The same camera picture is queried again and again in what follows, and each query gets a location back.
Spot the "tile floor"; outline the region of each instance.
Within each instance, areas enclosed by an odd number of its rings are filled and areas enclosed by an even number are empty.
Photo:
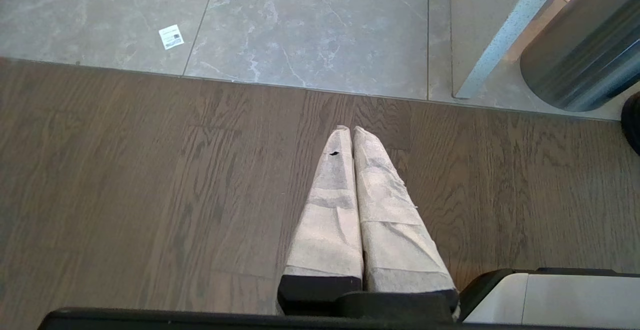
[[[640,87],[585,113],[532,94],[517,58],[552,4],[478,96],[452,98],[450,1],[0,0],[0,56],[603,119]],[[173,24],[185,43],[165,50]]]

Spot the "stainless steel cylinder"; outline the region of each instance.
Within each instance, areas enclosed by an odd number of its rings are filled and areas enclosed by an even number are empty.
[[[640,0],[571,0],[522,52],[522,77],[554,107],[589,111],[640,80]]]

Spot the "white fabric wrap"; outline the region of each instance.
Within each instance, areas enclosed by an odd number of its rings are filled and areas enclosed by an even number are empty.
[[[353,144],[367,290],[416,293],[455,289],[380,140],[356,127]]]
[[[284,275],[362,279],[362,241],[350,135],[349,128],[338,126],[324,146]]]

